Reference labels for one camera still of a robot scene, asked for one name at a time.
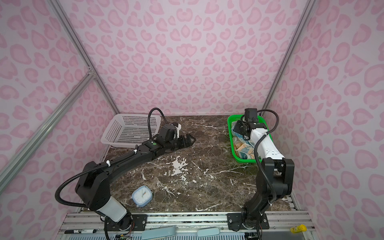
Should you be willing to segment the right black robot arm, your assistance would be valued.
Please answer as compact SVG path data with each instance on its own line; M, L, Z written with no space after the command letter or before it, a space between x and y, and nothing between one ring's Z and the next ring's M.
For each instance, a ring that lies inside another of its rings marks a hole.
M264 223L265 212L276 200L291 194L295 164L280 153L264 123L238 120L234 132L254 143L257 190L242 208L242 223L255 228Z

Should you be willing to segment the white perforated plastic basket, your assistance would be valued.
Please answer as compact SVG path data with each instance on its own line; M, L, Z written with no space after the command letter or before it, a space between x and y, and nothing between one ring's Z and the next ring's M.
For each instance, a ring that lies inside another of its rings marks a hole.
M117 114L106 127L101 142L115 148L134 148L156 135L162 118L143 114Z

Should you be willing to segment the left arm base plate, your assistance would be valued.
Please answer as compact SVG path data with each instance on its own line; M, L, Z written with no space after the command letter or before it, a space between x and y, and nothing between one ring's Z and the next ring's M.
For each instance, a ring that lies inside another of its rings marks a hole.
M114 222L109 217L105 217L104 223L107 231L144 231L146 228L148 215L126 214L119 222Z

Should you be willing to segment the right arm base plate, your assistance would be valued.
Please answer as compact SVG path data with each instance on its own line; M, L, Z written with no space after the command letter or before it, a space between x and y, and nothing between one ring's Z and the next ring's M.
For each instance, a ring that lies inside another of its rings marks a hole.
M226 214L227 217L227 224L228 229L232 231L239 231L239 230L256 230L256 219L247 219L247 224L243 223L243 217L240 212L235 213L228 213ZM260 230L269 230L270 225L266 214L263 214L261 216L261 219L259 221L260 224Z

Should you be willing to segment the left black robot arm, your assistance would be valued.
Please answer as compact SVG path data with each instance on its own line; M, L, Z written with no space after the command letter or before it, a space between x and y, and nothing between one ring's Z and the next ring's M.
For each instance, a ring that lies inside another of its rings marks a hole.
M111 195L110 185L126 172L150 162L164 154L189 148L196 142L190 134L178 138L163 138L156 135L143 142L134 151L124 154L110 163L86 164L79 177L75 191L83 203L91 211L104 216L106 220L116 224L130 225L132 214Z

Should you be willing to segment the green plastic basket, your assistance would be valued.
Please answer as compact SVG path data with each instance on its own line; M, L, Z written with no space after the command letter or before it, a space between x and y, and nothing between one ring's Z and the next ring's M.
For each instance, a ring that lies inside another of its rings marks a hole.
M232 115L227 119L232 154L238 163L256 163L254 154L255 143L257 143L261 137L266 136L266 132L269 128L264 118L258 116L259 122L263 123L267 129L256 129L256 133L252 133L251 139L246 141L241 134L234 132L234 127L241 117L242 115ZM282 160L284 158L272 141L271 135L268 135L261 141L257 148L257 154L260 162L262 159L266 158L271 158L273 160Z

